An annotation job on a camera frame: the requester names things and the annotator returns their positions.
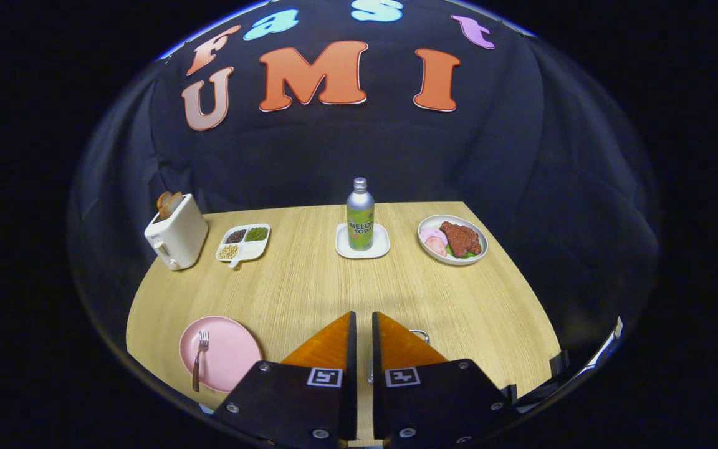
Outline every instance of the bottle label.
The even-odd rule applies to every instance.
[[[353,249],[367,249],[373,244],[373,210],[348,208],[348,242]]]

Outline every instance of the pink plate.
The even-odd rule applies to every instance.
[[[240,323],[225,316],[205,316],[193,321],[179,341],[179,355],[190,376],[199,350],[199,330],[210,334],[209,349],[199,358],[199,382],[217,392],[231,392],[262,360],[256,340]]]

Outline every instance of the orange letter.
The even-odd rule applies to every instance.
[[[327,105],[355,105],[367,99],[359,88],[359,57],[367,43],[332,42],[310,65],[294,48],[274,49],[263,54],[259,62],[267,66],[265,100],[259,103],[263,112],[283,110],[293,104],[284,94],[284,83],[302,104],[307,105],[314,91],[325,79],[325,89],[318,97]]]
[[[188,69],[188,76],[196,73],[198,69],[212,62],[214,59],[212,51],[222,49],[229,40],[229,34],[236,33],[238,29],[240,29],[240,25],[232,26],[232,28],[223,31],[223,33],[218,34],[216,37],[212,37],[205,43],[202,43],[199,48],[196,49],[196,57],[193,59],[193,65],[191,65],[190,69]]]
[[[188,125],[196,131],[206,131],[214,128],[226,118],[229,111],[229,75],[234,72],[232,67],[220,69],[213,73],[210,82],[214,85],[214,108],[211,113],[205,115],[201,111],[201,97],[199,92],[204,82],[194,82],[187,89],[182,91],[184,99],[184,116],[188,119]]]
[[[414,97],[414,104],[427,110],[450,112],[456,110],[451,99],[453,68],[461,63],[458,57],[435,49],[416,49],[423,60],[423,87]]]

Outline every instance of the bottle cap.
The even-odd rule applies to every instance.
[[[357,177],[353,180],[353,191],[356,193],[365,193],[367,191],[367,179]]]

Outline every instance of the toast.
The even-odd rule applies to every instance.
[[[160,211],[160,221],[168,219],[173,214],[173,211],[182,203],[182,193],[177,191],[171,194],[170,191],[164,191],[159,198],[157,198],[157,210]]]

